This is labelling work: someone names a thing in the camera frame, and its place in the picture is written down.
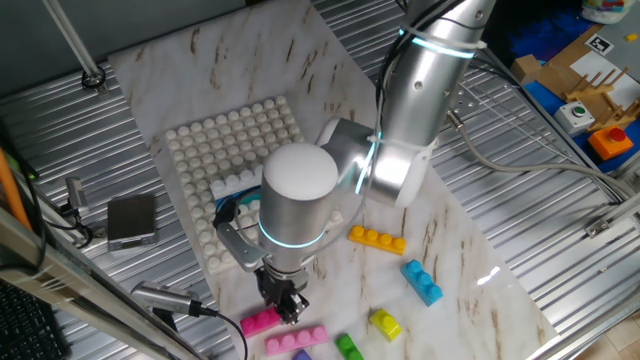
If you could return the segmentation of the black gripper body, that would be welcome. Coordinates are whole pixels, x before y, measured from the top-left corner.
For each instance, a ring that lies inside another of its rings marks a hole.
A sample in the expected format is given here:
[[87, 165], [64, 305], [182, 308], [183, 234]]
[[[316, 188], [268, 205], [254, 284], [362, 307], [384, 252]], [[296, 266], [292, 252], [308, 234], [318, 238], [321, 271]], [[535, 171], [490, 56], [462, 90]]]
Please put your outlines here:
[[302, 294], [309, 281], [309, 274], [301, 269], [293, 273], [280, 273], [268, 264], [254, 271], [257, 287], [266, 305], [282, 305], [287, 300], [299, 300], [303, 306], [309, 302]]

